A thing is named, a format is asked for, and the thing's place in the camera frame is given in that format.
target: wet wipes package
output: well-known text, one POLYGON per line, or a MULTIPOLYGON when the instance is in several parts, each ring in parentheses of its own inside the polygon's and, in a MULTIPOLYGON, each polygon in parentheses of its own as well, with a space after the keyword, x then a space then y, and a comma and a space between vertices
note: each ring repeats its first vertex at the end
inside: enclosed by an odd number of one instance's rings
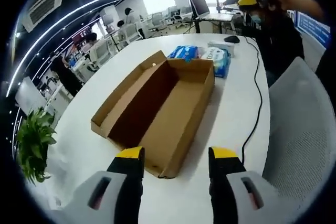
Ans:
POLYGON ((216 77, 225 78, 227 76, 230 65, 230 54, 227 50, 209 47, 201 59, 213 60, 216 77))
POLYGON ((184 59, 188 62, 198 58, 198 50, 195 46, 178 46, 167 58, 184 59))

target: face mask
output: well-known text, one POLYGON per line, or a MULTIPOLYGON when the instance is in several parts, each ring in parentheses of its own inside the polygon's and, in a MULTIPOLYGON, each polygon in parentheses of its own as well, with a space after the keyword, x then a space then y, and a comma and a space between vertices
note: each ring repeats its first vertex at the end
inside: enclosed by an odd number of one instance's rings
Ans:
POLYGON ((253 20, 254 23, 257 23, 257 24, 261 23, 261 18, 258 15, 252 15, 251 19, 253 20))

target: ceiling air conditioner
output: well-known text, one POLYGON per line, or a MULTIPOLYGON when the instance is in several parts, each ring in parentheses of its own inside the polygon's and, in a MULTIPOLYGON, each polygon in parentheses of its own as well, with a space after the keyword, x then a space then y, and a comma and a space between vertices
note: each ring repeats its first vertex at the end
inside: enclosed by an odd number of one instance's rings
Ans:
POLYGON ((38 0, 24 15, 22 24, 27 32, 31 32, 45 17, 52 13, 62 0, 38 0))

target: open cardboard box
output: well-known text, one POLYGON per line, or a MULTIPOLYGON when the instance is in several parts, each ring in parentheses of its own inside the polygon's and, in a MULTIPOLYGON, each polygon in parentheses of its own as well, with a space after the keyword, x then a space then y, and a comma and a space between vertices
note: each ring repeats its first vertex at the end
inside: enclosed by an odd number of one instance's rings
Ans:
POLYGON ((119 149, 145 148, 145 168, 173 178, 202 120, 214 86, 211 60, 166 59, 138 65, 91 119, 91 129, 119 149))

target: potted plant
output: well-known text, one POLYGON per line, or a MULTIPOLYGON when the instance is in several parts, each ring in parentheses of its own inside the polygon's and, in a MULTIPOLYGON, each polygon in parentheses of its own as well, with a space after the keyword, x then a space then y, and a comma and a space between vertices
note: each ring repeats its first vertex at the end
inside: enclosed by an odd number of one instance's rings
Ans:
POLYGON ((37 111, 29 113, 27 120, 23 121, 17 133, 18 162, 25 177, 32 183, 34 183, 34 179, 41 183, 49 178, 45 176, 45 169, 47 167, 48 146, 56 143, 51 136, 55 133, 51 128, 54 118, 54 115, 39 108, 37 111))

